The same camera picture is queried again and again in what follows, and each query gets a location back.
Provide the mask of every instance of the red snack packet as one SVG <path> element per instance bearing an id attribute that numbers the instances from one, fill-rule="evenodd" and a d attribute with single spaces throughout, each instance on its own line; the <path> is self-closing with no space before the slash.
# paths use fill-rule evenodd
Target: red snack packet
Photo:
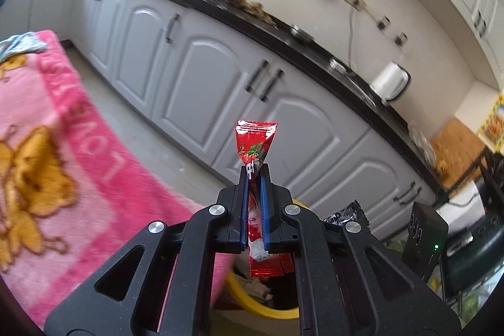
<path id="1" fill-rule="evenodd" d="M 249 251 L 250 275 L 281 276 L 284 272 L 294 272 L 294 264 L 289 254 L 270 254 L 264 249 L 261 232 L 261 208 L 256 201 L 257 185 L 255 177 L 263 165 L 270 148 L 276 123 L 260 123 L 240 120 L 236 125 L 236 146 L 238 155 L 249 175 Z"/>

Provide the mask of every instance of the cutting board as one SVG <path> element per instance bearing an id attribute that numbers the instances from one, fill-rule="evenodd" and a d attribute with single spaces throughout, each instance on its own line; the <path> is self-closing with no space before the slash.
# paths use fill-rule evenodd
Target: cutting board
<path id="1" fill-rule="evenodd" d="M 459 119 L 452 119 L 430 141 L 439 162 L 446 165 L 440 178 L 446 188 L 450 188 L 478 157 L 485 144 Z M 477 179 L 479 170 L 471 176 Z"/>

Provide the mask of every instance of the white paper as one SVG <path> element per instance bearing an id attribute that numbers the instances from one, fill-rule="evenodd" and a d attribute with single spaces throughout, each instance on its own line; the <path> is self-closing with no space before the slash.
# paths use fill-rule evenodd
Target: white paper
<path id="1" fill-rule="evenodd" d="M 453 203 L 459 205 L 469 204 L 460 208 L 453 206 Z M 475 182 L 470 181 L 461 192 L 438 209 L 438 214 L 448 223 L 449 237 L 465 228 L 472 227 L 485 215 L 485 208 Z"/>

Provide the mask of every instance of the triangular cutout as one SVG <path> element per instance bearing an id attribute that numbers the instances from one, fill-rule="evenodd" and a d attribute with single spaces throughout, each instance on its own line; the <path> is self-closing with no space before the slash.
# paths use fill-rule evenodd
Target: triangular cutout
<path id="1" fill-rule="evenodd" d="M 95 290 L 119 302 L 124 300 L 144 251 L 142 245 L 132 248 L 95 283 Z"/>
<path id="2" fill-rule="evenodd" d="M 409 282 L 374 249 L 367 248 L 366 255 L 385 299 L 396 299 L 411 290 Z"/>

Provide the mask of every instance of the silver screw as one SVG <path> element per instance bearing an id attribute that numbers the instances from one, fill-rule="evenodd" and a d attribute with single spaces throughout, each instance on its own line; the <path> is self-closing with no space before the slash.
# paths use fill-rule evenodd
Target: silver screw
<path id="1" fill-rule="evenodd" d="M 222 205 L 215 204 L 208 209 L 208 212 L 212 215 L 220 215 L 223 214 L 225 210 L 226 208 Z"/>
<path id="2" fill-rule="evenodd" d="M 355 221 L 347 222 L 347 225 L 345 225 L 345 228 L 348 232 L 351 232 L 352 234 L 356 234 L 357 232 L 360 232 L 360 224 Z"/>
<path id="3" fill-rule="evenodd" d="M 297 205 L 290 204 L 285 207 L 285 212 L 289 215 L 298 215 L 301 212 L 301 208 Z"/>
<path id="4" fill-rule="evenodd" d="M 161 221 L 154 221 L 149 224 L 149 232 L 157 234 L 164 230 L 164 224 Z"/>

